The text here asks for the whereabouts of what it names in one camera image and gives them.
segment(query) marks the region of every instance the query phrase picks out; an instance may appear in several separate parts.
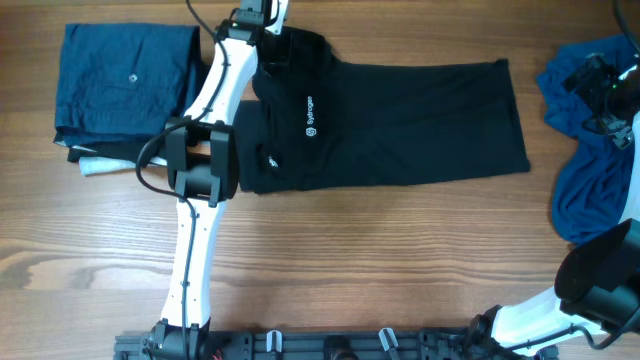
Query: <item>black t-shirt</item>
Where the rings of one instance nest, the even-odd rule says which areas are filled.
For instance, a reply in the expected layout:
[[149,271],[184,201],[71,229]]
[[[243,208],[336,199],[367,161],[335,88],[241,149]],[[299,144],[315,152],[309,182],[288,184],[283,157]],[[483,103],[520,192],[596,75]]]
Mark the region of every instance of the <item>black t-shirt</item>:
[[244,191],[415,185],[529,171],[507,60],[356,65],[285,28],[287,64],[259,67],[238,109]]

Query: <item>navy blue fabric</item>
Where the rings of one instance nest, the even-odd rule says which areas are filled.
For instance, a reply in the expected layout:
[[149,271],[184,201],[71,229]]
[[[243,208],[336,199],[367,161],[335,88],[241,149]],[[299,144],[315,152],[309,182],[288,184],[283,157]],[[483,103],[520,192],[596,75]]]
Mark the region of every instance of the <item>navy blue fabric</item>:
[[182,115],[203,78],[197,26],[69,24],[56,130],[67,146],[148,139]]
[[578,150],[558,176],[551,215],[556,231],[565,240],[581,244],[618,224],[627,200],[633,146],[621,151],[607,138],[582,128],[591,110],[564,81],[592,53],[604,55],[609,64],[626,71],[634,65],[634,49],[627,39],[614,36],[563,46],[557,57],[537,77],[548,105],[545,122],[579,141]]

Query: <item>wooden floor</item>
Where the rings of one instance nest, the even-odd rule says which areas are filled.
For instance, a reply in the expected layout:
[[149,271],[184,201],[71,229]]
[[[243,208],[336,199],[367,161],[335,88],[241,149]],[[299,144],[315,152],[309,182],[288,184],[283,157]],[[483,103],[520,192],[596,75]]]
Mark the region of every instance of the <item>wooden floor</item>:
[[[114,336],[158,320],[175,202],[130,172],[83,178],[52,144],[64,24],[194,21],[180,0],[0,2],[0,359],[111,359]],[[238,3],[196,7],[216,24]],[[640,20],[640,7],[629,13]],[[618,32],[606,1],[293,0],[288,24],[325,34],[356,63],[509,58],[532,172],[239,194],[217,245],[213,328],[460,326],[553,285],[568,244],[550,200],[576,143],[544,124],[534,79],[560,45]],[[211,59],[208,39],[203,48]],[[561,351],[637,359],[640,338],[605,353],[576,339]]]

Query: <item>white label on fabric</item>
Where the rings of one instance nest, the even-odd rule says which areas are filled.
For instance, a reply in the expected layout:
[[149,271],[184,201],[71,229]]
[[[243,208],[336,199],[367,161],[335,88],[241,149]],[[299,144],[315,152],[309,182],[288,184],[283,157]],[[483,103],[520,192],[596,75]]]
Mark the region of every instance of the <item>white label on fabric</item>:
[[316,119],[313,117],[313,98],[311,96],[307,97],[307,136],[312,137],[316,134],[316,129],[313,127]]

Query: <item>garment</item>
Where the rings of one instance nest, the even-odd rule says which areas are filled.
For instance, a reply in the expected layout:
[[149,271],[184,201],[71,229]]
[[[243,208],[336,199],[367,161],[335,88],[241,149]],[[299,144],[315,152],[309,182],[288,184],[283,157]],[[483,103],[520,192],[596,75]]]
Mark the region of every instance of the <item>garment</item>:
[[356,65],[336,58],[321,35],[285,28],[282,36],[290,41],[288,63],[259,67],[253,78],[262,115],[234,122],[243,190],[529,171],[506,60]]
[[147,140],[182,115],[203,80],[199,27],[69,24],[56,97],[61,144]]
[[551,216],[556,231],[567,241],[581,244],[618,224],[625,206],[633,146],[619,150],[606,137],[582,128],[592,114],[562,82],[585,63],[588,55],[602,54],[605,61],[625,71],[634,65],[634,50],[627,39],[614,36],[559,49],[537,83],[548,106],[545,122],[579,141],[578,150],[558,176]]

